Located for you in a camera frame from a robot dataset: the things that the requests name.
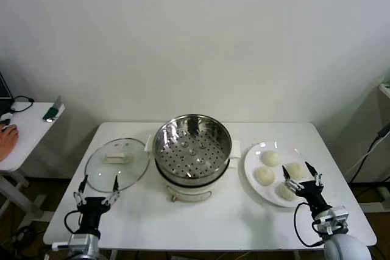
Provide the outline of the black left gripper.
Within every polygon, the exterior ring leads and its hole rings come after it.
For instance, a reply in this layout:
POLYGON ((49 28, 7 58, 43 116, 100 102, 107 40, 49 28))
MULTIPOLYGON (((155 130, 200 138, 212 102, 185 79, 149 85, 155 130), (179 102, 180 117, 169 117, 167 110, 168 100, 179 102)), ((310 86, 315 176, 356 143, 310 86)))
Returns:
POLYGON ((83 192, 87 185, 88 175, 84 176, 83 181, 80 183, 79 188, 74 192, 74 199, 76 201, 77 210, 82 215, 82 220, 79 225, 79 229, 76 234, 92 234, 94 236, 100 236, 99 223, 101 215, 110 210, 119 197, 119 183, 118 176, 115 176, 113 190, 108 197, 87 197, 83 196, 83 192))

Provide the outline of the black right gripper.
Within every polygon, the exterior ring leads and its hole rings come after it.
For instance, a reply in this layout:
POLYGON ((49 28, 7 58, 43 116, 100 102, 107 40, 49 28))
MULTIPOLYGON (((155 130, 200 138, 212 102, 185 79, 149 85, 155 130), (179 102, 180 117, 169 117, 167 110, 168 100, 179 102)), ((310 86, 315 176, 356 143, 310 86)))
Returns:
POLYGON ((296 193, 296 196, 304 198, 310 207, 311 215, 316 217, 318 214, 332 208, 332 206, 328 205, 322 196, 322 190, 324 188, 322 184, 322 174, 318 173, 309 162, 306 161, 305 165, 314 180, 304 181, 300 184, 296 183, 291 179, 284 166, 282 166, 283 177, 285 179, 286 187, 294 194, 296 193))

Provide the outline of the bare person hand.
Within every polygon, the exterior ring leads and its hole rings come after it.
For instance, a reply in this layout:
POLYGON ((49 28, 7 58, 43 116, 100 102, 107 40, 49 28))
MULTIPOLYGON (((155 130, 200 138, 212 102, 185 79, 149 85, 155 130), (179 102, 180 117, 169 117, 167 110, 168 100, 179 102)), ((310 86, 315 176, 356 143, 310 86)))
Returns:
POLYGON ((0 138, 0 160, 6 159, 12 150, 15 148, 19 139, 18 128, 16 125, 9 125, 5 127, 1 124, 1 138, 0 138))

